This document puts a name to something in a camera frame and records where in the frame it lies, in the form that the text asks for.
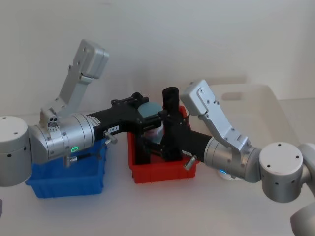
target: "blue plastic container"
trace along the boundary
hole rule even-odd
[[[75,195],[98,194],[103,189],[105,174],[105,154],[107,147],[104,140],[95,142],[93,147],[76,152],[72,156],[92,154],[71,164],[69,168],[63,166],[63,159],[58,158],[44,165],[32,166],[32,175],[25,182],[32,186],[38,198],[56,198]]]

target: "plastic bin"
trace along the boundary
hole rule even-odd
[[[184,117],[187,116],[185,107],[180,106],[180,112]],[[165,162],[161,157],[151,155],[150,164],[135,165],[134,145],[134,135],[128,133],[128,161],[135,183],[194,178],[197,163],[195,163],[189,171],[186,171],[184,165],[190,160],[190,157],[186,155],[183,156],[182,161],[172,162]]]
[[[30,185],[33,188],[38,198],[101,193],[107,150],[106,146],[102,147],[103,142],[104,140],[95,142],[93,147],[72,155],[79,156],[100,152],[101,160],[98,160],[97,155],[93,155],[73,163],[69,168],[63,166],[62,158],[50,161],[44,165],[33,164],[32,175],[25,182],[26,185]]]

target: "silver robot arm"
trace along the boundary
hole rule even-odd
[[[253,147],[248,137],[230,124],[204,80],[192,83],[181,100],[189,113],[203,120],[213,135],[201,160],[205,165],[225,170],[247,182],[261,180],[264,193],[275,202],[295,200],[303,183],[315,195],[315,145],[296,147],[278,142],[263,149]],[[195,160],[193,156],[186,168]],[[296,236],[315,235],[315,203],[299,210],[290,220]]]
[[[72,113],[76,112],[87,85],[101,76],[108,57],[99,45],[82,40],[59,96],[41,108],[38,125],[27,126],[17,117],[0,117],[0,186],[27,180],[32,163],[63,157],[67,167],[72,152],[94,145],[91,119]]]

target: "metal pin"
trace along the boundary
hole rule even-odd
[[[192,168],[192,166],[194,165],[194,163],[196,162],[196,160],[197,160],[197,157],[196,157],[195,155],[193,155],[193,156],[191,157],[191,159],[189,160],[189,162],[187,162],[187,163],[184,165],[184,169],[187,170],[187,171],[189,171],[189,170]]]

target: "label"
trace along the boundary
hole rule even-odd
[[[100,121],[96,117],[88,116],[93,127],[99,126]]]
[[[184,151],[184,150],[182,150],[182,153],[187,155],[187,156],[192,156],[192,154],[190,152],[187,152],[187,151]]]
[[[109,128],[108,132],[109,133],[113,133],[113,132],[118,131],[118,130],[119,130],[119,125],[116,125],[114,127]]]

